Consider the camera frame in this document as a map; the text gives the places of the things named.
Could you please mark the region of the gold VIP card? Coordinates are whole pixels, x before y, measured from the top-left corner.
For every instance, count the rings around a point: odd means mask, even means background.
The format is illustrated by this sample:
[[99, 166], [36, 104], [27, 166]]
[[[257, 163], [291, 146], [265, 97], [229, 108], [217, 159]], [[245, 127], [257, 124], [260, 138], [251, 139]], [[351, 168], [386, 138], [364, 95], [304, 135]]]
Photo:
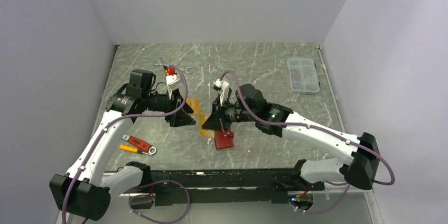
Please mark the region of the gold VIP card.
[[199, 114], [199, 135], [207, 138], [214, 138], [214, 131], [207, 128], [209, 114]]

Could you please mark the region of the red leather card holder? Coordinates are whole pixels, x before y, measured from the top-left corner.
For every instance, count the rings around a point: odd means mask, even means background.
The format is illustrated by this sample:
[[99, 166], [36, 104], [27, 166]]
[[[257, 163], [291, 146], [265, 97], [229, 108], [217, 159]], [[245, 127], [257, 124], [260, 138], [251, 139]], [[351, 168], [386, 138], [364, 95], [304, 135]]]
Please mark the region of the red leather card holder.
[[214, 133], [214, 144], [217, 150], [232, 148], [234, 146], [234, 133], [231, 129]]

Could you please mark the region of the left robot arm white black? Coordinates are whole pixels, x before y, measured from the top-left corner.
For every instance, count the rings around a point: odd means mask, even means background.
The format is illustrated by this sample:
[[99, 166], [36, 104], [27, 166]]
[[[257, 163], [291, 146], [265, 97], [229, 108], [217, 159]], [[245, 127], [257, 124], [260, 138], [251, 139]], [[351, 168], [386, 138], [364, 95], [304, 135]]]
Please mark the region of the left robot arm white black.
[[155, 90], [153, 72], [133, 70], [129, 81], [107, 101], [100, 124], [81, 155], [65, 174], [52, 177], [50, 190], [62, 223], [67, 223], [69, 214], [84, 221], [97, 221], [120, 194], [130, 189], [145, 192], [155, 185], [150, 166], [143, 163], [127, 163], [107, 178], [104, 172], [118, 143], [137, 118], [164, 117], [171, 127], [182, 119], [187, 125], [195, 124], [192, 109], [186, 104], [187, 94], [179, 92], [181, 86], [187, 85], [184, 72], [175, 65], [164, 70], [167, 87], [164, 94]]

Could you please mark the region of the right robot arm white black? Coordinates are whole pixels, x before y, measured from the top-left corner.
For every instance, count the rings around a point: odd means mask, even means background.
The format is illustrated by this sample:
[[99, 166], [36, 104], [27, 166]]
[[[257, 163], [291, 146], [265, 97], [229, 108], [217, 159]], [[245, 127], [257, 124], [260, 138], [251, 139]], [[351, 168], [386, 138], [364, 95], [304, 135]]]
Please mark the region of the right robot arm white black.
[[376, 138], [367, 132], [357, 136], [340, 132], [308, 120], [280, 104], [268, 102], [251, 84], [240, 86], [237, 101], [230, 102], [231, 88], [224, 80], [213, 84], [218, 96], [202, 129], [224, 133], [233, 123], [253, 122], [267, 135], [295, 139], [326, 150], [328, 160], [297, 161], [291, 183], [298, 190], [317, 182], [346, 182], [362, 190], [371, 190], [376, 183], [379, 148]]

